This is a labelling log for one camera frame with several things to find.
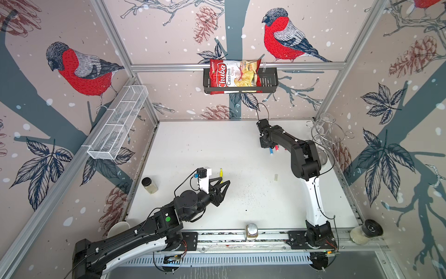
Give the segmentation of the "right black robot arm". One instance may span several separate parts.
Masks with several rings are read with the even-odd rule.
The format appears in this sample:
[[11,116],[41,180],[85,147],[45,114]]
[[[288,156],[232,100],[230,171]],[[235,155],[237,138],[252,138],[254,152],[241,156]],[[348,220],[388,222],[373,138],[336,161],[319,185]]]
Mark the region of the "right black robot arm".
[[273,148],[277,145],[284,147],[290,153],[290,168],[292,173],[305,186],[304,197],[306,205],[307,228],[305,239],[312,248],[319,248],[328,244],[334,249],[338,245],[334,239],[331,220],[327,217],[320,201],[319,177],[322,168],[321,160],[315,142],[298,139],[287,133],[281,126],[272,126],[267,119],[260,119],[257,123],[262,148]]

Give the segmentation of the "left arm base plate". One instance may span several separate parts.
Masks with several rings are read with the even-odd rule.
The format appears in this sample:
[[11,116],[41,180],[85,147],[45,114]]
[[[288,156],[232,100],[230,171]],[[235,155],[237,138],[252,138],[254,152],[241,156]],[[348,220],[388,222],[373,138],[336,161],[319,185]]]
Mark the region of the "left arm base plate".
[[197,232],[175,232],[167,236],[167,246],[162,251],[196,251],[198,243]]

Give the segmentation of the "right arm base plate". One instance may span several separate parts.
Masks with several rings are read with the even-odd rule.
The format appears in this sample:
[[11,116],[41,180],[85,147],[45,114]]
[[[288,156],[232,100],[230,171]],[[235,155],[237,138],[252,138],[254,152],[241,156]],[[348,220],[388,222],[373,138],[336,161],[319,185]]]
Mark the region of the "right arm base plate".
[[332,232],[327,237],[323,237],[322,241],[316,245],[310,245],[307,241],[305,230],[292,230],[287,232],[288,240],[286,243],[292,250],[304,250],[304,249],[325,249],[334,250],[338,248],[336,237]]

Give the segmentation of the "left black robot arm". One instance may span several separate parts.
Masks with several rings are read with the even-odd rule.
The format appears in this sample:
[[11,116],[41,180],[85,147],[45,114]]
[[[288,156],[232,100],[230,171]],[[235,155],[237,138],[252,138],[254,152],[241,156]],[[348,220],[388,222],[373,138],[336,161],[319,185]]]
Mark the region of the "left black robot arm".
[[209,192],[184,191],[172,202],[155,208],[142,223],[105,240],[82,239],[73,252],[74,279],[100,279],[122,264],[146,253],[173,251],[180,247],[185,222],[199,220],[208,205],[224,201],[230,181],[210,179]]

